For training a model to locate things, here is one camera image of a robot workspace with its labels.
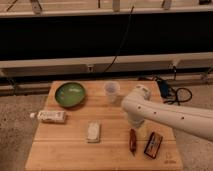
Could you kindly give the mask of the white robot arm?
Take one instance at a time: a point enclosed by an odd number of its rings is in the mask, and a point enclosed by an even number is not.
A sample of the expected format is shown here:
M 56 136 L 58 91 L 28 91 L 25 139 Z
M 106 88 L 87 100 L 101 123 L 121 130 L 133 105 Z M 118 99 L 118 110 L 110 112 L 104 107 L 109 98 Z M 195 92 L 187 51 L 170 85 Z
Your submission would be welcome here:
M 213 142 L 213 110 L 153 102 L 150 97 L 150 90 L 138 84 L 123 98 L 121 107 L 133 127 L 148 119 Z

